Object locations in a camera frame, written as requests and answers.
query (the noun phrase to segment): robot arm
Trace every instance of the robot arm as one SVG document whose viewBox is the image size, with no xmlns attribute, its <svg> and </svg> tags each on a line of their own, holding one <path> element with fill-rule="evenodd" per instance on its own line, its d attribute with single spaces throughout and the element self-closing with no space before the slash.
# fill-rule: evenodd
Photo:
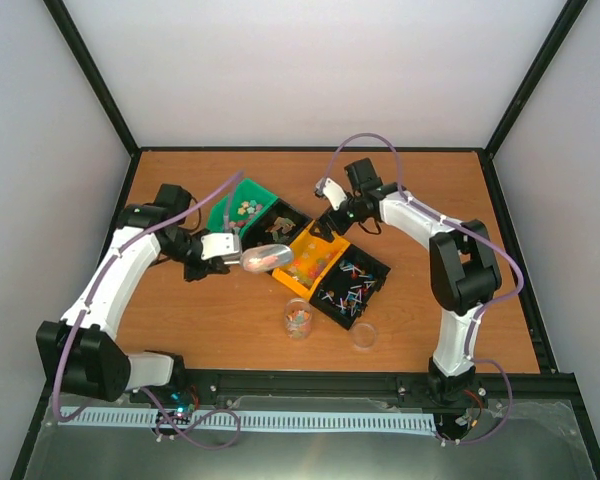
<svg viewBox="0 0 600 480">
<path fill-rule="evenodd" d="M 185 381 L 181 357 L 164 352 L 126 355 L 115 339 L 131 295 L 160 253 L 184 264 L 187 281 L 228 273 L 228 265 L 238 263 L 242 252 L 237 236 L 207 230 L 190 234 L 178 224 L 129 245 L 144 229 L 186 210 L 190 201 L 191 195 L 181 187 L 162 185 L 153 203 L 128 206 L 82 295 L 60 323 L 43 322 L 38 329 L 38 350 L 47 379 L 53 381 L 68 333 L 80 322 L 63 372 L 63 392 L 113 401 L 124 391 L 141 386 L 184 386 L 178 385 Z"/>
<path fill-rule="evenodd" d="M 347 193 L 327 178 L 316 185 L 316 194 L 331 206 L 316 222 L 312 234 L 330 241 L 332 231 L 343 235 L 354 223 L 373 219 L 406 233 L 429 251 L 431 289 L 442 307 L 438 345 L 429 360 L 432 397 L 444 403 L 446 397 L 465 388 L 473 379 L 473 348 L 478 333 L 479 308 L 493 298 L 502 283 L 493 251 L 443 223 L 444 217 L 418 202 L 397 185 L 384 185 L 371 161 L 359 160 L 345 167 L 354 194 Z M 453 223 L 488 238 L 485 226 L 477 221 Z M 469 259 L 463 261 L 462 254 Z"/>
</svg>

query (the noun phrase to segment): plastic bin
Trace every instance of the plastic bin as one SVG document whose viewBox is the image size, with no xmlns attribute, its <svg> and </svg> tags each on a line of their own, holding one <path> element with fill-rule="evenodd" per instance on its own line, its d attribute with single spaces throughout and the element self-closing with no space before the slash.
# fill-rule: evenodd
<svg viewBox="0 0 600 480">
<path fill-rule="evenodd" d="M 347 330 L 382 288 L 391 269 L 350 245 L 314 289 L 310 303 Z"/>
<path fill-rule="evenodd" d="M 211 232 L 224 231 L 224 209 L 228 195 L 211 208 L 207 228 Z M 229 208 L 229 221 L 232 230 L 242 238 L 249 225 L 255 222 L 278 199 L 273 193 L 261 187 L 249 178 L 242 180 L 236 187 Z"/>
<path fill-rule="evenodd" d="M 291 245 L 311 219 L 288 203 L 277 199 L 242 232 L 242 249 L 281 243 Z"/>
<path fill-rule="evenodd" d="M 293 263 L 273 271 L 273 278 L 306 300 L 351 245 L 338 236 L 331 243 L 325 242 L 311 235 L 309 229 L 310 226 L 305 228 L 290 245 L 295 257 Z"/>
</svg>

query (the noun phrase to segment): black tray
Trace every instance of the black tray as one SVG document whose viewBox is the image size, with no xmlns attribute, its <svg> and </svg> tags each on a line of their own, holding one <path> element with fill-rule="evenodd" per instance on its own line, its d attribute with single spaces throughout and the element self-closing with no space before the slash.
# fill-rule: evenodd
<svg viewBox="0 0 600 480">
<path fill-rule="evenodd" d="M 351 269 L 352 265 L 362 272 Z M 390 270 L 368 253 L 350 245 L 318 284 L 309 303 L 349 330 L 367 308 L 371 296 L 382 288 Z M 349 305 L 342 309 L 340 305 L 346 301 Z"/>
</svg>

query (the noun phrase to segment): black bracket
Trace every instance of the black bracket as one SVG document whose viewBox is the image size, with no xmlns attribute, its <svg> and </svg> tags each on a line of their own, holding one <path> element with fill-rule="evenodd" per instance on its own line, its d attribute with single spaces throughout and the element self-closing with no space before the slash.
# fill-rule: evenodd
<svg viewBox="0 0 600 480">
<path fill-rule="evenodd" d="M 42 322 L 36 333 L 49 383 L 55 378 L 69 330 L 65 322 Z M 78 330 L 63 373 L 63 392 L 113 402 L 127 387 L 131 364 L 111 337 L 94 325 Z"/>
</svg>

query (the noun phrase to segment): green bin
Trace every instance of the green bin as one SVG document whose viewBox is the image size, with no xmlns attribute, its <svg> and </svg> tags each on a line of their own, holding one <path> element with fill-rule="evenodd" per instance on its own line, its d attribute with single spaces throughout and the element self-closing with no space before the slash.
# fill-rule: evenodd
<svg viewBox="0 0 600 480">
<path fill-rule="evenodd" d="M 223 216 L 228 199 L 227 195 L 211 208 L 207 221 L 207 228 L 211 232 L 224 231 Z M 229 222 L 231 222 L 232 230 L 236 233 L 239 232 L 240 238 L 242 238 L 246 227 L 266 212 L 277 199 L 277 196 L 253 180 L 249 178 L 242 180 L 236 188 L 229 207 Z"/>
</svg>

